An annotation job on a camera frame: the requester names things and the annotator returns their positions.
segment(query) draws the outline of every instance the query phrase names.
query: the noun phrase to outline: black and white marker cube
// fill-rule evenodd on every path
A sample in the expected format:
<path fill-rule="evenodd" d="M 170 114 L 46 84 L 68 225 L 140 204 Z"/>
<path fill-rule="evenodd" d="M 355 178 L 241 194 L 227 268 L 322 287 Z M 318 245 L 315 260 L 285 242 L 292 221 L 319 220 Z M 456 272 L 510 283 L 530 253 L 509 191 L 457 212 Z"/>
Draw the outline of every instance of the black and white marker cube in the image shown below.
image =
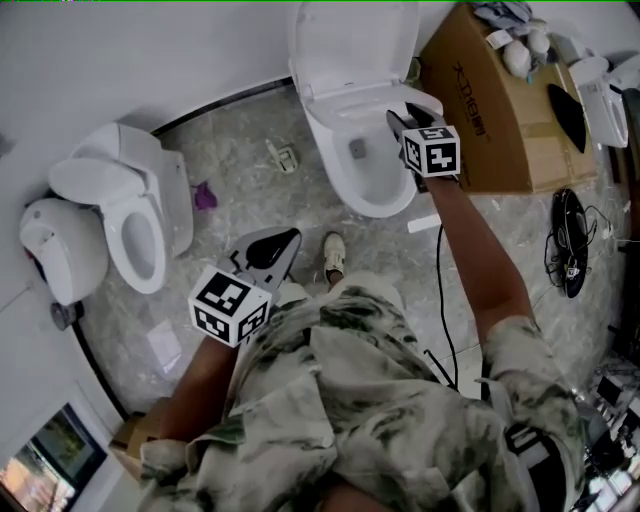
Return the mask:
<path fill-rule="evenodd" d="M 202 272 L 189 295 L 194 327 L 236 347 L 265 324 L 271 294 L 212 265 Z"/>
<path fill-rule="evenodd" d="M 460 138 L 453 126 L 402 132 L 405 164 L 425 178 L 460 174 Z"/>

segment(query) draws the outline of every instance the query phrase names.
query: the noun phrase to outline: smart toilet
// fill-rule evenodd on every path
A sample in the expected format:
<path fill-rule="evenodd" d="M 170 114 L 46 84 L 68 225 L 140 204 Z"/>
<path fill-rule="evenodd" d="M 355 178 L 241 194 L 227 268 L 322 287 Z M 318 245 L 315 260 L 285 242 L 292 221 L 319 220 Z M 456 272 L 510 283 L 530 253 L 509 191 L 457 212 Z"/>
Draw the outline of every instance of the smart toilet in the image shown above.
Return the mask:
<path fill-rule="evenodd" d="M 336 193 L 361 215 L 389 217 L 413 199 L 386 111 L 440 101 L 402 83 L 418 35 L 417 3 L 307 3 L 292 10 L 289 65 Z"/>
<path fill-rule="evenodd" d="M 110 123 L 49 172 L 49 185 L 75 203 L 97 205 L 116 268 L 133 288 L 153 293 L 171 258 L 193 240 L 191 194 L 182 154 L 152 135 Z"/>

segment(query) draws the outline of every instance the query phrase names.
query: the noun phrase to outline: toilet seat cover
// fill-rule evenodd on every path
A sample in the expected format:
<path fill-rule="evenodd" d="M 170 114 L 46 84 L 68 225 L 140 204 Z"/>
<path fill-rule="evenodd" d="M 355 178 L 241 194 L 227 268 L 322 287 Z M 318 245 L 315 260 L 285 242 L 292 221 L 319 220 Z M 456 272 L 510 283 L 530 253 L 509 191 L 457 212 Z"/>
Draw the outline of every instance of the toilet seat cover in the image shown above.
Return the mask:
<path fill-rule="evenodd" d="M 109 253 L 122 278 L 140 293 L 158 291 L 169 256 L 153 197 L 131 198 L 103 213 Z"/>
<path fill-rule="evenodd" d="M 404 80 L 419 4 L 303 2 L 292 12 L 289 53 L 303 97 Z"/>
<path fill-rule="evenodd" d="M 95 158 L 72 158 L 49 171 L 53 191 L 74 203 L 113 204 L 145 193 L 140 174 L 117 162 Z"/>

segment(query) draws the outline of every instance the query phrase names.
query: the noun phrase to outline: toilet seat lid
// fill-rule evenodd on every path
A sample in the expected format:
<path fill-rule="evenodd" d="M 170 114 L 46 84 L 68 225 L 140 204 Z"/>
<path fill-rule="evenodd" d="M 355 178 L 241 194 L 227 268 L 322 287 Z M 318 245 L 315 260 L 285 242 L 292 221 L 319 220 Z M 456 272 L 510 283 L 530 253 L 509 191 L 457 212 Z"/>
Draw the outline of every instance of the toilet seat lid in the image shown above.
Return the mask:
<path fill-rule="evenodd" d="M 419 4 L 303 2 L 292 11 L 289 53 L 303 97 L 404 80 Z"/>
<path fill-rule="evenodd" d="M 117 162 L 95 158 L 72 158 L 49 171 L 53 191 L 74 203 L 113 204 L 130 196 L 144 194 L 142 176 Z"/>

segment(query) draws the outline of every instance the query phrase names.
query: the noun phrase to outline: white sneaker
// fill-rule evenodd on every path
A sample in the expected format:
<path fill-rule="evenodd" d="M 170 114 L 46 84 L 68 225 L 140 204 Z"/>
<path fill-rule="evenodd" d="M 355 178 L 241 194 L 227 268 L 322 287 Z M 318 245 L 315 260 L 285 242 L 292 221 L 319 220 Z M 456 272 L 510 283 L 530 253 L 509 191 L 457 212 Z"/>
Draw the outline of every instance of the white sneaker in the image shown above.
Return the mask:
<path fill-rule="evenodd" d="M 344 240 L 335 232 L 324 239 L 324 278 L 329 282 L 329 273 L 336 270 L 344 276 L 344 258 L 346 256 Z"/>

